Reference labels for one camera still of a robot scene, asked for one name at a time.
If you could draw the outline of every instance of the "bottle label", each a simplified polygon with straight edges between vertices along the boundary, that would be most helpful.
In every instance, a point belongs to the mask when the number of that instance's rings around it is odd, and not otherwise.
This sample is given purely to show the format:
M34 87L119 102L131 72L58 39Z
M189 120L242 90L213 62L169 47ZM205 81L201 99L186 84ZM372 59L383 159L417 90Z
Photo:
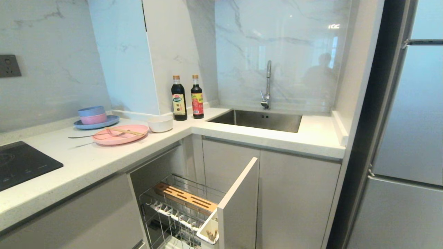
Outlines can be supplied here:
M192 93L192 113L199 115L203 114L203 94Z
M186 115L185 96L183 94L173 94L172 104L175 115Z

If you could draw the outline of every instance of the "blue plate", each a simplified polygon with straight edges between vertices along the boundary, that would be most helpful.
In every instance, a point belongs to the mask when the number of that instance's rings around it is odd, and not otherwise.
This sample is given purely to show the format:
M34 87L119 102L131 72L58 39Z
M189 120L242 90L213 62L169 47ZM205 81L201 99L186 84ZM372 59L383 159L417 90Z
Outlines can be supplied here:
M81 120L77 121L74 123L74 126L82 129L82 130L91 130L91 129L98 129L98 128L103 128L106 126L110 126L113 125L115 123L117 123L120 120L119 116L114 116L114 115L108 115L107 116L107 120L104 123L99 123L99 124L83 124Z

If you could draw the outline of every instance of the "stainless steel sink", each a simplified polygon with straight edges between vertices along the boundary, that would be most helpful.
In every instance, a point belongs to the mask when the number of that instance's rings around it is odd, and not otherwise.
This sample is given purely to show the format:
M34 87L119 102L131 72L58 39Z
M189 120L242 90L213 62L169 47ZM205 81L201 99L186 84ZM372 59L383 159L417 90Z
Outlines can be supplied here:
M283 132L298 132L301 120L302 115L232 110L208 121Z

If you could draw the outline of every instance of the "kitchen faucet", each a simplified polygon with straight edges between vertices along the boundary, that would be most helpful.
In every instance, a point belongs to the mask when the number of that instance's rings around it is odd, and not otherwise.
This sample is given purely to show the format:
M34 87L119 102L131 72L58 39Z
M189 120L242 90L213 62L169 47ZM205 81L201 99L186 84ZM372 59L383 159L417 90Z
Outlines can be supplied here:
M268 60L268 69L266 70L266 94L263 96L263 93L260 91L261 94L261 106L263 106L264 109L269 109L269 101L271 100L271 94L269 93L269 88L271 88L271 60Z

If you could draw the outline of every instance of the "white marble wall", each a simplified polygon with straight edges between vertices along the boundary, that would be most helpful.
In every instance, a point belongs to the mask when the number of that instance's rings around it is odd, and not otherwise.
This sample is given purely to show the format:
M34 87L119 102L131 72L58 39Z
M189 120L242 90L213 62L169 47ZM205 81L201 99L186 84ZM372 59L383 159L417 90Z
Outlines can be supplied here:
M0 0L0 42L22 71L0 78L0 132L110 110L85 0Z
M101 65L115 110L159 114L140 0L89 0Z
M272 60L271 108L329 112L351 0L215 2L221 104L261 107ZM329 29L340 24L339 29Z
M191 106L192 75L204 101L218 99L214 0L143 0L160 113L172 111L172 76L180 75Z

